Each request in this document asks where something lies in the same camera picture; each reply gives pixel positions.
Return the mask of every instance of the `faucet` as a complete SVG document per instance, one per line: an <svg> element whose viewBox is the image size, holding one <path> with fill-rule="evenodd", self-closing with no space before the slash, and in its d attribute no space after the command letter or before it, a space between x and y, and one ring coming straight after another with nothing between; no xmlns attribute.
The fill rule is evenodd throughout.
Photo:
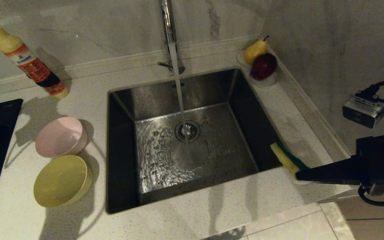
<svg viewBox="0 0 384 240"><path fill-rule="evenodd" d="M176 48L175 51L177 53L177 38L176 38L176 29L174 26L174 18L173 18L173 9L171 7L171 0L161 0L161 8L164 18L164 29L165 29L165 37L167 41L167 48L169 43L175 43ZM168 63L158 62L158 65L163 67L168 67L170 71L173 71L172 60ZM185 67L183 66L182 61L177 58L177 65L179 67L179 74L185 71Z"/></svg>

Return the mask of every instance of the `marble wall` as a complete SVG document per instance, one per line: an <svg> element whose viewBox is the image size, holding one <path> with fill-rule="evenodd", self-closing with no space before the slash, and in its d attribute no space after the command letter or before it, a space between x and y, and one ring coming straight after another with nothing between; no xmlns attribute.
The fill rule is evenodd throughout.
<svg viewBox="0 0 384 240"><path fill-rule="evenodd" d="M342 116L351 94L384 81L384 0L275 0L261 34L351 152L384 134L384 120L370 130Z"/></svg>
<svg viewBox="0 0 384 240"><path fill-rule="evenodd" d="M258 35L271 0L173 0L180 47ZM0 24L50 68L164 50L158 0L0 0ZM0 79L20 75L0 53Z"/></svg>

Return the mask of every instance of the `drain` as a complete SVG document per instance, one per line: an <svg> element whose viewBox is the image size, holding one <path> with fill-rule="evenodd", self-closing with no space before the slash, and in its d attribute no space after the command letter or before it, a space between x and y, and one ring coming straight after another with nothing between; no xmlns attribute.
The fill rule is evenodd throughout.
<svg viewBox="0 0 384 240"><path fill-rule="evenodd" d="M180 122L175 128L176 138L183 143L186 143L186 140L192 143L198 139L200 133L198 123L191 120L186 120L185 126L183 126L183 122Z"/></svg>

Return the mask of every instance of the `sink basin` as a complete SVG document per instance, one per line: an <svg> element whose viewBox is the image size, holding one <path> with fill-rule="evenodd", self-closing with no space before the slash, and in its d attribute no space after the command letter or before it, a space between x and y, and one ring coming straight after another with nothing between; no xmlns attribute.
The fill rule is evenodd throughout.
<svg viewBox="0 0 384 240"><path fill-rule="evenodd" d="M116 213L278 167L279 141L239 69L112 91L107 212Z"/></svg>

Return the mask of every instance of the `speckled countertop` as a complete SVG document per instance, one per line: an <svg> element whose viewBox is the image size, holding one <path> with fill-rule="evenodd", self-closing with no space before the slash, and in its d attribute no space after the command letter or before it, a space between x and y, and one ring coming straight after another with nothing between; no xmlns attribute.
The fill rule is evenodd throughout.
<svg viewBox="0 0 384 240"><path fill-rule="evenodd" d="M184 60L186 75L239 67L238 51ZM105 211L106 119L108 91L170 78L164 67L148 65L67 81L69 95L57 101L39 87L0 94L0 102L23 98L0 178L2 239L191 239L197 240L264 216L349 190L349 186L294 185L282 167L229 181L121 213ZM254 87L274 128L287 147L310 167L332 162L329 154L283 87ZM83 199L55 209L39 206L33 184L50 159L35 151L35 138L50 121L80 119L90 143L79 154L93 171Z"/></svg>

